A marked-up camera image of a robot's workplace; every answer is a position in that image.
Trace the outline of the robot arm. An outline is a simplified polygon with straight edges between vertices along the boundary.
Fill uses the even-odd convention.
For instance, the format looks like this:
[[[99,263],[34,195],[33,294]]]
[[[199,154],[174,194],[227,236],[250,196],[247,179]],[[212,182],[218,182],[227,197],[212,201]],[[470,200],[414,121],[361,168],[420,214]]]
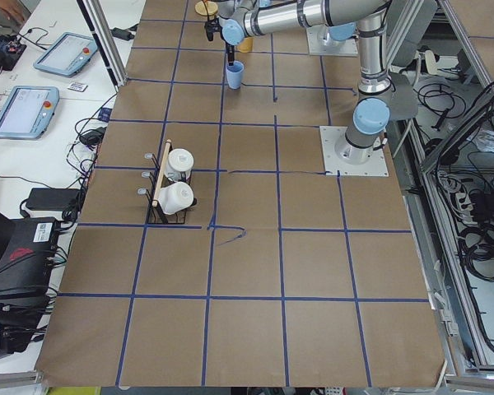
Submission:
[[[221,35],[236,46],[247,37],[304,28],[309,50],[337,56],[357,53],[360,59],[359,100],[352,122],[334,151],[349,165],[363,165],[390,118],[393,82],[387,63],[388,1],[228,1],[219,8]]]

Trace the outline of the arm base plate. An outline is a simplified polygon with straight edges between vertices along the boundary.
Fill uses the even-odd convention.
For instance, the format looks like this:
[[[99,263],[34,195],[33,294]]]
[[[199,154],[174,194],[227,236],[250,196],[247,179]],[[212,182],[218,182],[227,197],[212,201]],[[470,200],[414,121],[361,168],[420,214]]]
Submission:
[[[331,176],[388,177],[380,139],[368,148],[356,148],[346,139],[347,127],[320,126],[324,172]]]
[[[357,50],[357,24],[340,26],[312,26],[306,30],[309,54],[355,58]]]

